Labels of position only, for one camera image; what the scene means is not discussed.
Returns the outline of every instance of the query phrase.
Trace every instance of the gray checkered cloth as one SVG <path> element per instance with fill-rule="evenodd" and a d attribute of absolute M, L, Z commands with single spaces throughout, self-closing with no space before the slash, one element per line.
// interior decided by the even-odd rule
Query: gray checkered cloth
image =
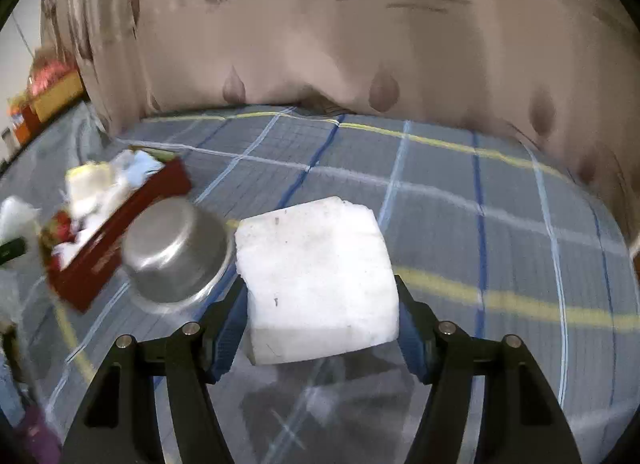
<path fill-rule="evenodd" d="M 78 150 L 72 123 L 84 121 L 76 115 L 47 130 L 31 147 L 41 160 L 18 160 L 0 181 L 0 196 L 18 193 L 52 214 L 69 151 Z M 85 142 L 99 144 L 96 134 Z M 438 318 L 471 335 L 525 340 L 585 463 L 606 455 L 638 406 L 639 304 L 628 250 L 604 205 L 540 153 L 429 124 L 252 106 L 146 119 L 76 157 L 109 159 L 130 144 L 179 152 L 190 197 L 232 225 L 331 195 L 368 206 L 396 272 Z M 26 173 L 32 190 L 20 178 Z M 209 301 L 225 293 L 234 271 Z M 62 437 L 119 334 L 166 336 L 206 306 L 148 314 L 130 300 L 118 271 L 79 315 L 52 306 L 36 265 L 19 278 L 25 358 Z M 273 367 L 252 367 L 245 343 L 209 388 L 236 462 L 404 461 L 430 389 L 406 370 L 396 343 Z M 156 399 L 165 455 L 179 462 L 164 381 Z M 476 378 L 460 462 L 474 458 L 481 408 Z"/>

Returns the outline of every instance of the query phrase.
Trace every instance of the stainless steel bowl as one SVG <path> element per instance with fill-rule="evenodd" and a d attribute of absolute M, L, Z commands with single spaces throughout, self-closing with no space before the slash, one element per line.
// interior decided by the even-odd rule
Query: stainless steel bowl
<path fill-rule="evenodd" d="M 142 308 L 176 311 L 204 298 L 222 277 L 233 235 L 217 216 L 183 197 L 159 201 L 131 222 L 122 264 Z"/>

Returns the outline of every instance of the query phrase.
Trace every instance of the white foam block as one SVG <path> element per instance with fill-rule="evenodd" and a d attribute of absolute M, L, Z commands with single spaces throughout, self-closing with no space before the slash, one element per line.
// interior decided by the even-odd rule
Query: white foam block
<path fill-rule="evenodd" d="M 338 197 L 244 219 L 255 364 L 342 354 L 398 337 L 398 291 L 373 212 Z"/>

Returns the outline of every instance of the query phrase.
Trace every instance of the green object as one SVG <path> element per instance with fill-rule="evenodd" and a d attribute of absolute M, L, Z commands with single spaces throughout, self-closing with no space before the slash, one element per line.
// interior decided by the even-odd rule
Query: green object
<path fill-rule="evenodd" d="M 15 238 L 0 245 L 0 266 L 27 252 L 27 242 L 24 238 Z"/>

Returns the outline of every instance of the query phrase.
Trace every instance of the brown fabric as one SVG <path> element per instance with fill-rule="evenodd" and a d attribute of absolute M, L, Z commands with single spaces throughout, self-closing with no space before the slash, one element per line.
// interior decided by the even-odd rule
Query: brown fabric
<path fill-rule="evenodd" d="M 43 0 L 113 133 L 160 111 L 328 99 L 517 137 L 638 229 L 639 35 L 618 0 Z"/>

